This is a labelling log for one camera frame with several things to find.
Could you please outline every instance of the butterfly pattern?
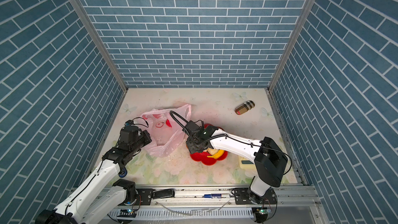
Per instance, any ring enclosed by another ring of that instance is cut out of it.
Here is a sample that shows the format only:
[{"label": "butterfly pattern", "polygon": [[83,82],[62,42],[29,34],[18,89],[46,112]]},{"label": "butterfly pattern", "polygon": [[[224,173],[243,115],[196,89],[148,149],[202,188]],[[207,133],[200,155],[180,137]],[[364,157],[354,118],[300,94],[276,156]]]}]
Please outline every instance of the butterfly pattern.
[{"label": "butterfly pattern", "polygon": [[235,99],[237,100],[237,101],[240,101],[240,100],[247,100],[247,97],[246,97],[246,92],[242,92],[241,94],[238,94],[238,93],[232,93],[234,96],[235,96]]},{"label": "butterfly pattern", "polygon": [[274,115],[273,115],[272,111],[268,112],[264,107],[261,107],[261,116],[274,119]]},{"label": "butterfly pattern", "polygon": [[132,112],[134,112],[137,109],[137,107],[130,107],[128,104],[125,104],[123,106],[123,112],[125,112],[127,115],[130,115]]}]

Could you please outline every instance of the blue wheel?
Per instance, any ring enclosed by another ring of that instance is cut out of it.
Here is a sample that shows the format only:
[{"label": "blue wheel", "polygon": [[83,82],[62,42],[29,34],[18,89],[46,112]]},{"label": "blue wheel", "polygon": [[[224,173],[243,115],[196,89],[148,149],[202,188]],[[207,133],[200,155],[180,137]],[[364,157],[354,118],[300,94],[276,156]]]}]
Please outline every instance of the blue wheel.
[{"label": "blue wheel", "polygon": [[119,172],[119,177],[125,177],[127,176],[127,169],[124,167],[120,172]]}]

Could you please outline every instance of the blue marker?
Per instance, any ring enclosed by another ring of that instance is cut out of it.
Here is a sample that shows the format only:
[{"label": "blue marker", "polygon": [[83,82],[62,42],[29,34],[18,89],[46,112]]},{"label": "blue marker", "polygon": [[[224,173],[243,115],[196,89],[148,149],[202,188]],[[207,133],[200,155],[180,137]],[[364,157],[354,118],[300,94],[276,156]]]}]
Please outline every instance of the blue marker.
[{"label": "blue marker", "polygon": [[230,198],[229,194],[206,194],[203,198]]}]

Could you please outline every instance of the red plate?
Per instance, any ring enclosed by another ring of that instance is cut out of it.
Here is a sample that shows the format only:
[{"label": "red plate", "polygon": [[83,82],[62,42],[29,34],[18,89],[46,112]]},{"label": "red plate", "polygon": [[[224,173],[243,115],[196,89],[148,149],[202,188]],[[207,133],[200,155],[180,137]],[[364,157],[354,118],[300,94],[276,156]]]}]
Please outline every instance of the red plate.
[{"label": "red plate", "polygon": [[227,157],[227,155],[228,155],[228,152],[225,151],[221,157],[214,159],[212,157],[207,157],[207,156],[211,156],[211,154],[209,152],[196,152],[194,154],[190,154],[193,161],[202,162],[204,165],[208,165],[208,166],[215,164],[217,161],[224,160]]}]

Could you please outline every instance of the metal frame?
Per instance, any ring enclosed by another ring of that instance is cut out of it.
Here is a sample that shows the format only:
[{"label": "metal frame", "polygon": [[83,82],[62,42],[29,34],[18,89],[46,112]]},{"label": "metal frame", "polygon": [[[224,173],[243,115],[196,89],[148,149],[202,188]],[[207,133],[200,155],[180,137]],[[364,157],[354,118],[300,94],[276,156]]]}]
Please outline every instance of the metal frame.
[{"label": "metal frame", "polygon": [[304,26],[304,23],[310,14],[310,11],[312,9],[312,6],[314,5],[315,0],[306,0],[305,4],[301,10],[301,14],[297,20],[297,23],[295,25],[295,28],[292,31],[292,34],[289,38],[289,41],[287,42],[286,48],[283,51],[283,54],[281,56],[281,60],[278,63],[278,66],[276,67],[276,71],[271,79],[271,82],[269,83],[268,90],[272,92],[274,89],[276,82],[278,81],[283,68],[285,67],[285,64],[287,62],[287,59],[289,58],[290,53],[293,50],[294,45],[296,44],[297,38],[299,37],[299,34]]},{"label": "metal frame", "polygon": [[[152,187],[156,190],[168,187]],[[126,217],[126,220],[170,220],[186,219],[190,217],[212,218],[242,218],[250,217],[251,207],[259,205],[236,205],[233,197],[222,199],[202,198],[204,194],[231,193],[233,187],[227,186],[203,186],[203,187],[175,187],[174,198],[152,200],[149,206],[141,206],[135,218]],[[278,195],[278,207],[310,207],[316,224],[328,224],[323,215],[324,211],[313,186],[281,186],[274,188]],[[109,215],[116,218],[121,209],[128,206],[117,206]],[[179,211],[181,215],[169,212]]]},{"label": "metal frame", "polygon": [[69,0],[70,4],[72,5],[73,9],[75,10],[77,16],[82,21],[84,27],[86,28],[88,34],[92,38],[94,44],[98,48],[99,52],[102,54],[102,58],[108,64],[109,69],[111,70],[112,74],[116,78],[117,82],[119,83],[120,87],[122,88],[123,92],[127,92],[126,83],[123,81],[119,71],[116,68],[116,65],[112,61],[111,56],[108,53],[105,45],[103,44],[100,36],[98,35],[93,23],[91,22],[90,18],[87,15],[87,12],[84,10],[82,2],[80,0]]},{"label": "metal frame", "polygon": [[266,93],[268,96],[269,104],[271,105],[272,113],[276,120],[276,124],[278,125],[279,132],[281,133],[282,140],[285,143],[286,152],[289,156],[291,156],[291,158],[293,158],[293,167],[298,170],[298,173],[300,174],[302,183],[304,185],[308,185],[308,180],[305,177],[304,171],[300,165],[299,158],[297,157],[297,154],[294,150],[292,141],[291,141],[289,134],[286,130],[286,127],[285,127],[286,125],[282,119],[281,112],[279,111],[279,108],[276,105],[276,102],[275,102],[275,99],[274,99],[272,93],[267,89],[266,89]]},{"label": "metal frame", "polygon": [[122,97],[121,97],[119,103],[117,103],[115,112],[113,112],[113,115],[112,115],[112,118],[111,118],[111,120],[110,120],[110,122],[109,122],[109,125],[108,125],[108,127],[106,128],[105,133],[104,133],[103,136],[102,136],[101,142],[99,142],[99,145],[98,145],[98,147],[97,147],[97,150],[95,151],[94,156],[92,157],[92,159],[91,159],[91,161],[90,161],[90,164],[89,164],[89,166],[88,166],[88,168],[87,168],[87,171],[86,171],[85,174],[84,174],[84,177],[83,177],[84,179],[86,179],[86,178],[88,177],[88,175],[90,174],[90,172],[92,171],[92,169],[95,167],[95,163],[96,163],[96,161],[97,161],[97,158],[100,156],[100,152],[101,152],[101,150],[102,150],[102,147],[103,147],[103,145],[105,144],[105,140],[106,140],[106,138],[108,137],[108,134],[109,134],[109,132],[110,132],[111,129],[112,129],[112,126],[113,126],[113,123],[115,122],[117,113],[119,112],[120,108],[122,107],[122,103],[123,103],[123,100],[124,100],[125,97],[126,97],[126,92],[123,92]]}]

